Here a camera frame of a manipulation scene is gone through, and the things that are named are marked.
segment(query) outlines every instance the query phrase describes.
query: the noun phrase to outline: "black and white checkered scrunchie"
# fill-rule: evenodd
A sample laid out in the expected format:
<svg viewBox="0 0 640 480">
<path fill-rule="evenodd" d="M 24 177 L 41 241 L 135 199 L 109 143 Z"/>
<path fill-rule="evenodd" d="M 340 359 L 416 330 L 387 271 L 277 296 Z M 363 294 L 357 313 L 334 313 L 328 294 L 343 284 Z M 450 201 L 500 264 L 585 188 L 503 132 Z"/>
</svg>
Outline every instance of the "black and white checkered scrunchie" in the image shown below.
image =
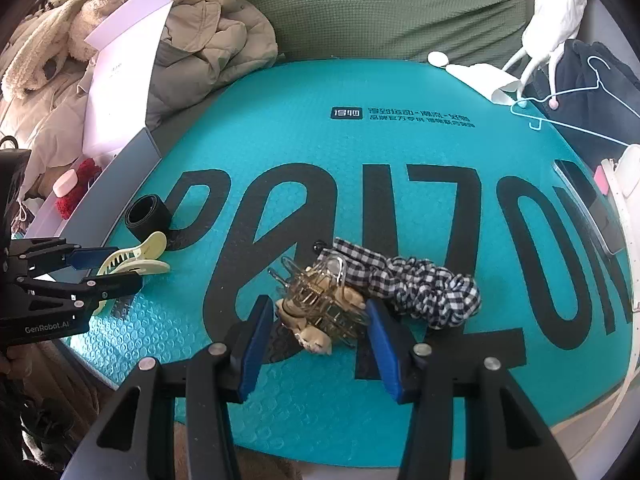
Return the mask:
<svg viewBox="0 0 640 480">
<path fill-rule="evenodd" d="M 431 260 L 387 258 L 337 237 L 331 249 L 322 250 L 318 260 L 330 254 L 344 259 L 348 285 L 392 300 L 397 312 L 424 319 L 430 328 L 458 326 L 480 309 L 476 280 L 454 274 Z"/>
</svg>

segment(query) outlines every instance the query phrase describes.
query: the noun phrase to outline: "rolled black belt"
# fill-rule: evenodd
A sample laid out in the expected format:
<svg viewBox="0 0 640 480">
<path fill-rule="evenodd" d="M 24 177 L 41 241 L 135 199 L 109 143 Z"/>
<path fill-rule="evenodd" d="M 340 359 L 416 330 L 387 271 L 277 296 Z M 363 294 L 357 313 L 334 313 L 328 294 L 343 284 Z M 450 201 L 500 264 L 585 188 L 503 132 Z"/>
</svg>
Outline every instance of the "rolled black belt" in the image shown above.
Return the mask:
<svg viewBox="0 0 640 480">
<path fill-rule="evenodd" d="M 140 242 L 144 242 L 156 231 L 167 234 L 171 217 L 158 195 L 145 195 L 127 208 L 124 225 Z"/>
</svg>

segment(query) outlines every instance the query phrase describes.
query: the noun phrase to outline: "silver screw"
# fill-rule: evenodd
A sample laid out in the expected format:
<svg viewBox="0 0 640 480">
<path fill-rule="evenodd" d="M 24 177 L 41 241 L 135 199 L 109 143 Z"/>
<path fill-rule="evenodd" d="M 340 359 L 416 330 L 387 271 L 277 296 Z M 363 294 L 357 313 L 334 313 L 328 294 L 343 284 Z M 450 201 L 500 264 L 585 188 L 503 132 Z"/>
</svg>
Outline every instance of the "silver screw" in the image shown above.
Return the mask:
<svg viewBox="0 0 640 480">
<path fill-rule="evenodd" d="M 226 352 L 226 345 L 224 343 L 213 343 L 209 345 L 209 353 L 211 355 L 222 355 Z"/>
<path fill-rule="evenodd" d="M 154 366 L 156 366 L 156 360 L 153 357 L 143 357 L 138 363 L 138 368 L 144 371 L 151 370 Z"/>
<path fill-rule="evenodd" d="M 427 343 L 416 343 L 414 345 L 414 354 L 418 357 L 427 357 L 431 355 L 431 352 L 433 352 L 433 349 Z"/>
<path fill-rule="evenodd" d="M 502 366 L 502 363 L 498 360 L 497 357 L 484 358 L 484 367 L 487 370 L 491 370 L 492 372 L 495 372 L 496 370 L 499 370 L 501 366 Z"/>
</svg>

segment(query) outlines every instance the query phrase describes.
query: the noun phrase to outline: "red fuzzy object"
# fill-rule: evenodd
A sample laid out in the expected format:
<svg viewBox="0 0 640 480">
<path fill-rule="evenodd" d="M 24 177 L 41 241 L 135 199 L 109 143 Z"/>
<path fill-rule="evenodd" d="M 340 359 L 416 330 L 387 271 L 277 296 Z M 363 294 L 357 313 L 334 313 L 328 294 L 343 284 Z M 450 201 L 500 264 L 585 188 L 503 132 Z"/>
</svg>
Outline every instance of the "red fuzzy object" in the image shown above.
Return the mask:
<svg viewBox="0 0 640 480">
<path fill-rule="evenodd" d="M 61 196 L 56 200 L 56 209 L 63 219 L 69 220 L 71 218 L 71 215 L 76 210 L 76 207 L 78 207 L 82 197 L 85 196 L 88 191 L 89 182 L 93 182 L 101 173 L 102 168 L 100 166 L 96 166 L 96 163 L 92 158 L 88 158 L 80 164 L 76 170 L 78 183 L 65 196 Z"/>
</svg>

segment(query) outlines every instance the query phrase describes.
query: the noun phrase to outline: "green textured cushion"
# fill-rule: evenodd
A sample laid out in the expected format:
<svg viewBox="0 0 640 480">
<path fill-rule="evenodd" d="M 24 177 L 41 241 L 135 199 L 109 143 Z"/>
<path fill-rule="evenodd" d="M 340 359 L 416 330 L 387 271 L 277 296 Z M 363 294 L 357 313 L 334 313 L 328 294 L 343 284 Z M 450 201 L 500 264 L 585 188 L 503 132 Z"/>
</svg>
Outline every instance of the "green textured cushion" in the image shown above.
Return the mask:
<svg viewBox="0 0 640 480">
<path fill-rule="evenodd" d="M 502 66 L 521 46 L 525 0 L 248 0 L 288 60 L 364 57 Z"/>
</svg>

